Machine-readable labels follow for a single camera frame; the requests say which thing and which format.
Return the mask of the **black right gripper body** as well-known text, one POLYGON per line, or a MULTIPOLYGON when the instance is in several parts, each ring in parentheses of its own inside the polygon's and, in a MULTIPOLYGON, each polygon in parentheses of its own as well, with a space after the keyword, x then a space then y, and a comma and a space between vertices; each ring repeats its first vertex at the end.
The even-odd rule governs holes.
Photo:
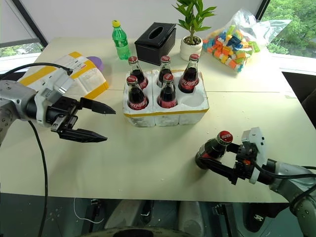
POLYGON ((255 144, 239 145, 239 151, 236 154, 234 170, 238 178, 248 179, 249 182, 256 182, 258 179, 258 170, 253 162, 256 162, 258 149, 255 144))

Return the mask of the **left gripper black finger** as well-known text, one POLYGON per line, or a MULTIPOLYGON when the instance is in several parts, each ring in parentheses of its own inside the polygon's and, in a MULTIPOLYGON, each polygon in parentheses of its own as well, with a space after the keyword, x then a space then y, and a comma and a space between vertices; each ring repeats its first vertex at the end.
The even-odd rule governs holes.
POLYGON ((99 143, 107 141, 107 137, 102 136, 96 132, 85 129, 58 129, 57 133, 61 139, 80 142, 80 143, 99 143))
POLYGON ((85 108, 85 109, 90 109, 91 111, 95 112, 95 113, 99 113, 99 114, 109 114, 109 115, 114 115, 116 114, 116 111, 111 108, 110 106, 95 101, 95 100, 91 100, 91 99, 87 99, 87 98, 81 98, 80 102, 79 102, 79 108, 85 108))

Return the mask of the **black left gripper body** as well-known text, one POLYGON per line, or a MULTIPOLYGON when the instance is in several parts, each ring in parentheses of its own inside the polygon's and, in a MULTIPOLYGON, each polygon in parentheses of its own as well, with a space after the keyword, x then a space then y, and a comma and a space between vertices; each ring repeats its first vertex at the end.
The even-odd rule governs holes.
POLYGON ((80 101, 62 96, 47 107, 46 123, 52 132, 81 132, 81 129, 73 129, 78 120, 76 113, 81 109, 80 101))

